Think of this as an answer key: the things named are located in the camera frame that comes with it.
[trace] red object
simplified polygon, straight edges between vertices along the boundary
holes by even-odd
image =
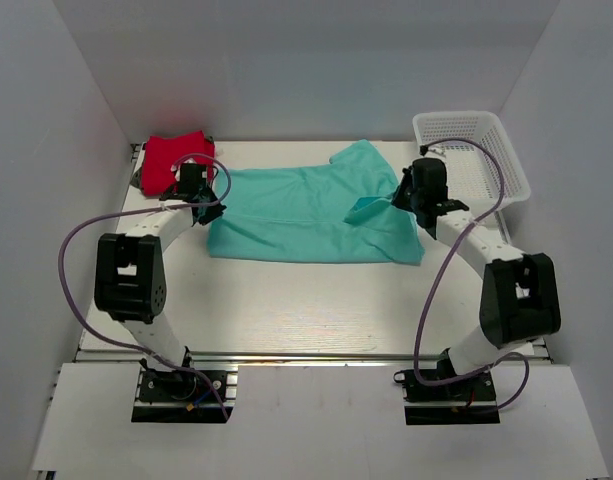
[[[215,145],[206,140],[204,132],[199,131],[175,138],[150,137],[146,143],[144,165],[142,166],[142,191],[144,195],[161,195],[175,183],[175,176],[170,168],[175,161],[189,153],[203,153],[215,156]],[[213,165],[205,157],[193,158],[195,162]],[[208,181],[213,179],[213,169],[207,172]]]

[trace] perforated basket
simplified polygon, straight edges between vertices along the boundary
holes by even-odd
[[[474,140],[499,161],[504,175],[505,194],[501,208],[530,197],[526,175],[497,115],[490,112],[420,113],[413,118],[415,137],[420,145],[447,137]],[[441,144],[441,158],[448,171],[450,198],[463,201],[474,215],[492,207],[499,195],[495,166],[475,147],[457,142]]]

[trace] folded cloth flap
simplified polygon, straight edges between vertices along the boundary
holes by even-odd
[[[224,216],[213,222],[213,257],[306,263],[419,264],[415,222],[390,206],[398,181],[366,140],[329,165],[235,170]],[[218,182],[218,195],[225,182]]]
[[[215,145],[204,137],[203,132],[189,133],[175,138],[150,137],[146,143],[141,187],[144,195],[160,195],[175,183],[171,171],[173,164],[189,153],[215,156]],[[206,157],[194,158],[196,163],[213,165]],[[213,169],[207,172],[208,181],[213,178]]]

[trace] teal fabric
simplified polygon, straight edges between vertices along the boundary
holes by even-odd
[[[231,171],[224,215],[211,224],[213,257],[294,263],[418,265],[414,218],[390,205],[398,179],[362,140],[330,165]],[[217,196],[225,182],[217,185]]]

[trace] purple cable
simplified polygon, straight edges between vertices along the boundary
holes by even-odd
[[[230,176],[230,172],[224,166],[224,164],[221,163],[216,158],[213,158],[213,157],[211,157],[209,155],[205,155],[203,153],[191,153],[189,155],[185,155],[180,160],[175,162],[175,166],[179,165],[180,163],[182,163],[183,161],[185,161],[185,160],[187,160],[187,159],[189,159],[191,157],[204,157],[204,158],[212,160],[214,163],[216,163],[222,169],[224,174],[226,175],[226,180],[227,180],[226,190],[224,191],[224,193],[222,194],[221,197],[219,197],[217,200],[215,200],[213,202],[207,202],[207,203],[184,203],[184,204],[179,204],[179,205],[171,205],[169,207],[166,207],[166,210],[181,210],[183,208],[212,207],[213,205],[218,205],[224,198],[226,198],[226,196],[230,192],[230,188],[231,188],[231,184],[232,184],[232,179],[231,179],[231,176]],[[131,210],[131,211],[128,211],[128,212],[107,213],[105,215],[99,215],[98,217],[94,217],[94,218],[88,219],[85,222],[80,223],[79,225],[77,225],[75,228],[73,228],[68,233],[68,235],[66,235],[66,238],[64,239],[64,241],[62,242],[61,247],[59,248],[59,255],[57,257],[57,271],[59,273],[59,283],[62,286],[62,290],[64,291],[64,297],[66,297],[66,302],[68,303],[68,306],[70,307],[71,311],[73,312],[73,315],[75,315],[75,318],[77,319],[77,321],[80,323],[80,325],[82,327],[84,327],[84,329],[87,332],[89,332],[91,335],[93,335],[94,337],[98,338],[99,340],[101,340],[103,342],[106,342],[106,343],[109,343],[111,345],[114,345],[116,347],[125,348],[125,349],[128,349],[128,350],[136,350],[136,351],[141,352],[141,353],[143,353],[145,355],[148,355],[148,356],[154,358],[155,360],[157,360],[162,365],[164,365],[164,366],[166,366],[166,367],[168,367],[168,368],[170,368],[172,370],[177,370],[177,371],[180,371],[180,372],[187,372],[187,373],[191,373],[193,375],[197,375],[199,378],[202,379],[202,381],[206,384],[206,386],[209,388],[209,390],[215,396],[215,399],[217,400],[217,403],[219,403],[219,406],[220,406],[220,408],[222,410],[222,413],[224,414],[224,418],[226,420],[228,420],[228,412],[226,411],[226,407],[224,406],[224,402],[222,401],[221,397],[219,396],[219,393],[217,392],[217,390],[215,390],[215,387],[213,387],[213,382],[204,373],[202,373],[199,370],[195,370],[194,368],[182,367],[180,365],[175,365],[173,362],[165,359],[164,357],[162,357],[161,355],[157,354],[156,352],[152,351],[151,349],[149,349],[147,347],[143,347],[141,345],[133,345],[133,344],[130,344],[130,343],[124,343],[124,342],[120,342],[118,340],[113,340],[112,338],[109,338],[106,335],[98,332],[97,330],[95,330],[86,321],[86,318],[84,318],[84,315],[82,315],[82,313],[79,311],[79,308],[77,307],[77,304],[75,303],[75,299],[73,298],[73,295],[70,292],[70,289],[68,288],[68,282],[66,281],[66,270],[64,268],[64,258],[66,256],[66,249],[68,248],[68,244],[73,239],[73,237],[75,235],[77,235],[77,233],[80,230],[86,228],[89,225],[92,225],[93,223],[101,222],[103,220],[110,220],[111,218],[128,217],[128,216],[132,216],[132,215],[141,215],[141,214],[144,214],[144,213],[155,213],[155,212],[161,212],[161,211],[164,211],[164,209],[162,207],[151,207],[151,208],[142,208],[141,210]]]
[[[443,380],[427,380],[427,379],[425,379],[422,376],[422,373],[421,373],[421,371],[419,369],[419,351],[420,351],[420,347],[421,347],[421,343],[422,343],[422,334],[423,334],[423,331],[424,331],[424,325],[426,324],[426,320],[428,319],[428,313],[430,312],[430,306],[431,306],[431,304],[433,302],[433,298],[435,297],[435,294],[437,293],[437,288],[439,287],[439,282],[441,282],[442,278],[444,277],[444,274],[446,273],[446,269],[448,268],[448,264],[450,263],[450,261],[453,259],[453,257],[457,253],[457,250],[459,249],[459,246],[461,245],[461,243],[470,234],[470,232],[473,231],[473,229],[475,228],[477,223],[479,223],[482,220],[484,220],[486,217],[488,217],[490,214],[494,213],[500,207],[500,205],[502,204],[502,201],[504,200],[504,194],[506,192],[506,185],[505,185],[505,182],[504,182],[504,174],[502,172],[502,167],[499,164],[499,162],[497,161],[497,159],[495,158],[495,156],[490,151],[488,151],[488,149],[486,149],[484,146],[480,145],[477,142],[474,142],[472,140],[468,140],[466,138],[458,138],[458,137],[450,137],[450,138],[444,138],[444,139],[441,139],[441,140],[435,140],[435,141],[432,141],[432,142],[429,142],[429,143],[425,144],[424,146],[430,148],[433,145],[437,145],[439,143],[445,143],[445,142],[467,143],[467,144],[472,145],[472,146],[478,148],[479,150],[481,150],[490,159],[490,161],[492,162],[492,164],[495,167],[495,170],[497,170],[497,175],[499,176],[499,197],[497,198],[497,201],[495,202],[495,204],[490,209],[486,210],[480,216],[475,218],[475,222],[470,223],[459,234],[459,236],[455,240],[455,243],[453,244],[453,246],[449,250],[448,254],[446,255],[446,258],[444,258],[444,261],[442,262],[441,266],[439,267],[439,271],[437,272],[437,275],[435,276],[435,280],[433,281],[433,284],[432,284],[432,286],[430,288],[430,291],[428,292],[428,297],[426,297],[426,301],[424,302],[424,307],[422,308],[422,313],[421,313],[421,315],[419,317],[419,325],[417,326],[417,334],[415,335],[415,349],[413,351],[413,371],[415,373],[415,378],[417,379],[417,381],[420,384],[425,385],[427,387],[441,387],[441,386],[444,386],[444,385],[450,385],[452,383],[457,383],[457,382],[460,382],[462,380],[466,380],[468,378],[472,378],[472,377],[474,377],[476,375],[479,375],[480,373],[489,370],[493,366],[499,364],[500,362],[502,362],[503,360],[505,360],[505,359],[507,359],[509,357],[520,357],[524,361],[524,365],[526,366],[526,373],[524,375],[524,381],[522,382],[522,384],[519,387],[519,389],[517,390],[517,392],[509,400],[505,401],[504,403],[502,403],[501,405],[499,405],[495,409],[493,409],[493,411],[496,411],[496,410],[499,410],[501,408],[506,407],[507,405],[509,405],[513,401],[515,401],[515,399],[517,399],[517,397],[519,397],[519,395],[523,392],[524,388],[526,387],[526,384],[528,383],[528,372],[529,372],[528,360],[521,353],[510,352],[510,353],[504,355],[503,357],[501,357],[499,360],[497,360],[492,365],[487,365],[485,367],[478,368],[478,369],[473,370],[472,372],[466,373],[464,375],[457,375],[455,377],[447,378],[447,379],[443,379]]]

